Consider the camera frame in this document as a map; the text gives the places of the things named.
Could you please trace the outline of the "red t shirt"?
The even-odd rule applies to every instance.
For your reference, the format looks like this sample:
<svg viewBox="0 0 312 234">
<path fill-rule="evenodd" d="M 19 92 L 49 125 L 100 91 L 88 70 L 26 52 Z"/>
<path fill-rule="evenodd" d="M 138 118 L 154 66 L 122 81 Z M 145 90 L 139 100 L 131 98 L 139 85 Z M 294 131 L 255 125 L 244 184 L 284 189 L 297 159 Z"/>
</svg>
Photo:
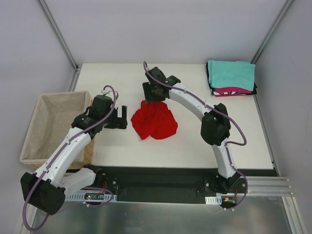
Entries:
<svg viewBox="0 0 312 234">
<path fill-rule="evenodd" d="M 147 103 L 143 100 L 140 108 L 133 114 L 131 123 L 142 140 L 148 137 L 166 139 L 175 135 L 178 129 L 173 113 L 164 102 Z"/>
</svg>

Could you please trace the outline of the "right aluminium frame post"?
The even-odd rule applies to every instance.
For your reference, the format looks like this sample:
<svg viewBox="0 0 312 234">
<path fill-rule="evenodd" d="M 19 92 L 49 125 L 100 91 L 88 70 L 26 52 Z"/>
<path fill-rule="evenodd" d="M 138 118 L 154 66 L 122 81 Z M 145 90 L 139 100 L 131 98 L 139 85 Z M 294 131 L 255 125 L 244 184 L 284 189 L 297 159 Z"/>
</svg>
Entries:
<svg viewBox="0 0 312 234">
<path fill-rule="evenodd" d="M 265 34 L 262 42 L 260 43 L 255 55 L 251 60 L 251 64 L 256 64 L 260 59 L 261 55 L 265 51 L 266 47 L 269 45 L 270 40 L 273 38 L 275 32 L 279 28 L 280 24 L 282 23 L 283 19 L 286 17 L 287 13 L 295 3 L 295 0 L 286 0 L 281 9 L 279 10 L 277 16 L 273 20 L 271 26 L 269 27 L 267 33 Z"/>
</svg>

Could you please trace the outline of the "left aluminium frame post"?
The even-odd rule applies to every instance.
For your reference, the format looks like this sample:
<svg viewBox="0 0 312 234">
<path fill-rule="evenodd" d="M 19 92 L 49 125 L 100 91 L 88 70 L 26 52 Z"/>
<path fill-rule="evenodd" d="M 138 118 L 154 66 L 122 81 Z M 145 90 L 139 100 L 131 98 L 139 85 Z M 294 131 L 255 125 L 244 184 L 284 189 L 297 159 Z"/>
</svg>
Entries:
<svg viewBox="0 0 312 234">
<path fill-rule="evenodd" d="M 43 12 L 49 26 L 51 27 L 51 30 L 58 41 L 62 51 L 64 52 L 67 60 L 69 61 L 71 67 L 76 72 L 78 70 L 78 64 L 76 60 L 74 59 L 74 56 L 72 55 L 69 46 L 66 43 L 65 38 L 62 35 L 62 32 L 45 0 L 38 0 L 37 1 L 41 11 Z"/>
</svg>

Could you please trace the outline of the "pink t shirt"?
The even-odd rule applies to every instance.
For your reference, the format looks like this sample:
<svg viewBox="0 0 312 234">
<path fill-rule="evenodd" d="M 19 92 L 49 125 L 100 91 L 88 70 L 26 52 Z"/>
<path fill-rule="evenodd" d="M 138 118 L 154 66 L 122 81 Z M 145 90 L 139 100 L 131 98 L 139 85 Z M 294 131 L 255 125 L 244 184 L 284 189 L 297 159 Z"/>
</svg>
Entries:
<svg viewBox="0 0 312 234">
<path fill-rule="evenodd" d="M 214 96 L 245 96 L 251 95 L 252 91 L 248 91 L 245 89 L 237 88 L 237 87 L 227 87 L 227 88 L 213 88 L 212 94 Z"/>
</svg>

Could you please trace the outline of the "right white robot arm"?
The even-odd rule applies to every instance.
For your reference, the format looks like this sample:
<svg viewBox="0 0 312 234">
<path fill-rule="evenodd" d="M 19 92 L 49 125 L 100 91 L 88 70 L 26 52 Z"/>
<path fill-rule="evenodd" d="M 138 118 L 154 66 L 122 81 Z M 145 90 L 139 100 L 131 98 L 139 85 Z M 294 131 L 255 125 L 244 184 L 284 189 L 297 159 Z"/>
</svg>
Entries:
<svg viewBox="0 0 312 234">
<path fill-rule="evenodd" d="M 142 84 L 147 103 L 161 102 L 171 99 L 192 112 L 200 121 L 200 135 L 211 145 L 218 166 L 218 176 L 209 183 L 216 193 L 226 194 L 237 186 L 240 175 L 233 168 L 231 152 L 226 148 L 229 142 L 231 124 L 225 105 L 207 106 L 205 101 L 193 94 L 175 76 L 165 77 L 163 72 L 154 67 L 149 69 L 143 63 L 148 82 Z"/>
</svg>

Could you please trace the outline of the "aluminium frame post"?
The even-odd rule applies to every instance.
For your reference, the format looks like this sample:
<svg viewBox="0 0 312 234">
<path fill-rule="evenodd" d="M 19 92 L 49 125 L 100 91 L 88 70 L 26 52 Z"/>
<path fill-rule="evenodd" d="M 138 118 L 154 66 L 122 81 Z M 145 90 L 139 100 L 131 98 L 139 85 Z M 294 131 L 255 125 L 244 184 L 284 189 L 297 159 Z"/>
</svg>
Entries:
<svg viewBox="0 0 312 234">
<path fill-rule="evenodd" d="M 260 59 L 261 55 L 265 51 L 266 47 L 269 45 L 270 40 L 273 38 L 275 32 L 279 28 L 280 24 L 282 23 L 283 19 L 286 17 L 287 13 L 295 3 L 295 0 L 286 0 L 281 9 L 279 10 L 277 16 L 273 20 L 271 26 L 269 27 L 267 33 L 265 34 L 262 42 L 260 43 L 255 55 L 251 60 L 251 64 L 256 64 Z"/>
<path fill-rule="evenodd" d="M 38 0 L 37 1 L 41 11 L 43 12 L 49 26 L 51 27 L 51 30 L 58 41 L 62 51 L 64 52 L 67 60 L 69 61 L 71 67 L 76 72 L 78 70 L 78 64 L 76 60 L 74 59 L 74 56 L 72 55 L 69 46 L 66 43 L 65 38 L 62 35 L 62 32 L 45 0 Z"/>
</svg>

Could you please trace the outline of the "black t shirt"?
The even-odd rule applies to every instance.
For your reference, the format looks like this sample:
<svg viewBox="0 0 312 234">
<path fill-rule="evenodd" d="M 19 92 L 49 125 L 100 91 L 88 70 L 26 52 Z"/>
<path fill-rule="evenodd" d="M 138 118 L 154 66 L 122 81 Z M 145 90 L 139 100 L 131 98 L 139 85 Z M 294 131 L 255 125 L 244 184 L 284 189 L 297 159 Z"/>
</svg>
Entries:
<svg viewBox="0 0 312 234">
<path fill-rule="evenodd" d="M 210 88 L 210 90 L 211 90 L 211 92 L 212 92 L 213 87 L 212 87 L 209 83 L 208 83 L 208 85 L 209 85 L 209 88 Z M 256 84 L 254 83 L 254 89 L 252 90 L 252 94 L 251 94 L 251 95 L 256 94 L 256 89 L 257 89 L 257 86 L 256 86 Z"/>
</svg>

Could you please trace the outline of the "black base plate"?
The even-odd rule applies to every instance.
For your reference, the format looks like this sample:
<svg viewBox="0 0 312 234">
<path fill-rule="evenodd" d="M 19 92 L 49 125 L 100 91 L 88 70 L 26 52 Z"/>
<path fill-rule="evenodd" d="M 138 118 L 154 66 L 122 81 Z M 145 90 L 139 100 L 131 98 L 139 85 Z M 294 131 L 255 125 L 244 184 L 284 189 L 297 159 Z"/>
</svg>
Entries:
<svg viewBox="0 0 312 234">
<path fill-rule="evenodd" d="M 120 202 L 203 204 L 217 194 L 239 198 L 247 191 L 241 176 L 226 182 L 216 169 L 102 166 L 87 190 L 107 189 Z"/>
</svg>

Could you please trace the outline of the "wicker basket with cloth liner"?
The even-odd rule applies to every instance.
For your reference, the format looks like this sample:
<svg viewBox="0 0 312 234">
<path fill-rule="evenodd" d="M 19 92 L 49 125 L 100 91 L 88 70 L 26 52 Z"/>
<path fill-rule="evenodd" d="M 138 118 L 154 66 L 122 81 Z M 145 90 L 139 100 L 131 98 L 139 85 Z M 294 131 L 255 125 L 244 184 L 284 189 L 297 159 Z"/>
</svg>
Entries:
<svg viewBox="0 0 312 234">
<path fill-rule="evenodd" d="M 46 93 L 38 97 L 20 154 L 20 162 L 39 168 L 68 134 L 75 117 L 93 100 L 87 91 Z"/>
</svg>

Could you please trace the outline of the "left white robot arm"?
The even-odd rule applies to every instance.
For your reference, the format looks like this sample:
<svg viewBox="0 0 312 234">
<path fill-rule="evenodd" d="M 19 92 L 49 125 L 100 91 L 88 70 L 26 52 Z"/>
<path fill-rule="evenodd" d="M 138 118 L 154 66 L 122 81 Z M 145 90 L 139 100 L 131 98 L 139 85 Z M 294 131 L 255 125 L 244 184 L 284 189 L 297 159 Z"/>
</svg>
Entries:
<svg viewBox="0 0 312 234">
<path fill-rule="evenodd" d="M 104 128 L 126 129 L 127 107 L 117 116 L 115 107 L 118 94 L 97 95 L 85 112 L 75 117 L 65 139 L 48 160 L 33 174 L 21 177 L 21 188 L 26 203 L 54 215 L 63 206 L 67 196 L 84 187 L 97 190 L 103 187 L 103 171 L 92 164 L 84 165 L 78 172 L 64 178 L 76 156 Z"/>
</svg>

